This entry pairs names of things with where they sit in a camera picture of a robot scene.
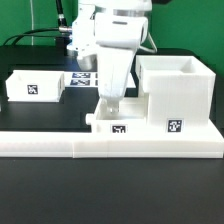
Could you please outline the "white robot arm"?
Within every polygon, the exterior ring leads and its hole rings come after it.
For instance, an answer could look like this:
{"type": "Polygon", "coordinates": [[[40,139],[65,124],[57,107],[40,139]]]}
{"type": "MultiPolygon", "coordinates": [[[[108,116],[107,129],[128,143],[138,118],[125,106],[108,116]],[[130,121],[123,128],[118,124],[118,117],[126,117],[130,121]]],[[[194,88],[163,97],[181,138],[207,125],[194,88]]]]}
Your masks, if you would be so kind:
{"type": "Polygon", "coordinates": [[[151,11],[152,0],[78,0],[68,49],[81,70],[97,70],[99,97],[111,113],[124,98],[137,50],[151,38],[151,11]]]}

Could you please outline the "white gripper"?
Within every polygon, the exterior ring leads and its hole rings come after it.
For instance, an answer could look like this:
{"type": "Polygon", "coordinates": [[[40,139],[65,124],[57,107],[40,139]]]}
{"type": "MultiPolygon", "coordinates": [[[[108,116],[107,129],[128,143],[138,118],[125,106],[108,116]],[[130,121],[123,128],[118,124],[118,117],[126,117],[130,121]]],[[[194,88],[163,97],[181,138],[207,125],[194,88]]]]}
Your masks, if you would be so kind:
{"type": "Polygon", "coordinates": [[[108,111],[119,113],[119,101],[124,97],[128,75],[132,66],[134,51],[99,47],[97,49],[98,92],[108,103],[108,111]]]}

